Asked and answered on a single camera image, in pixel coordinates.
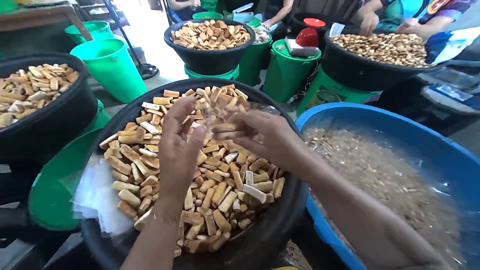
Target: wooden table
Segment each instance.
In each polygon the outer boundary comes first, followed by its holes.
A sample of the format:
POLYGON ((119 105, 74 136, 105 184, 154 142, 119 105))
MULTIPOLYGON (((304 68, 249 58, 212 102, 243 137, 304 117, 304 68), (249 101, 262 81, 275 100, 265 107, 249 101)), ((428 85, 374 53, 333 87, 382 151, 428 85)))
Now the wooden table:
POLYGON ((14 12, 0 14, 0 32, 50 25, 65 21, 70 21, 71 24, 75 25, 87 41, 93 40, 92 35, 75 14, 75 9, 72 4, 68 2, 47 7, 21 7, 14 12))

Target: bucket label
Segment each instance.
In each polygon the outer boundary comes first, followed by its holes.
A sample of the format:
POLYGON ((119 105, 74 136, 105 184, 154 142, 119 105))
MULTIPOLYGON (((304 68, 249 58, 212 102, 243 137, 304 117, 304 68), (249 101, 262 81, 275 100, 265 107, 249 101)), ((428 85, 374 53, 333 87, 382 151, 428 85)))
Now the bucket label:
POLYGON ((320 104, 330 103, 330 102, 341 102, 345 101, 348 97, 340 95, 334 91, 326 89, 325 86, 320 86, 315 95, 307 105, 307 109, 315 107, 320 104))

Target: blue basin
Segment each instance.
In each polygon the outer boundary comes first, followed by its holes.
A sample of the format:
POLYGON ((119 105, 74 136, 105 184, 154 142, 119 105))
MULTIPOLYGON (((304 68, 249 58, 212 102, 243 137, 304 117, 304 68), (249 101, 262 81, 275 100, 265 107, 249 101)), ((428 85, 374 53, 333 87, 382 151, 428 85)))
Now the blue basin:
MULTIPOLYGON (((328 128, 331 121, 384 132, 388 137, 415 148, 422 157, 422 170, 435 172, 448 182, 448 194, 457 207, 461 246, 468 269, 480 269, 480 159, 452 140, 408 118, 375 107, 336 102, 313 107, 295 122, 300 132, 309 126, 328 128)), ((321 239, 329 244, 352 270, 365 266, 332 231, 309 196, 307 210, 321 239)))

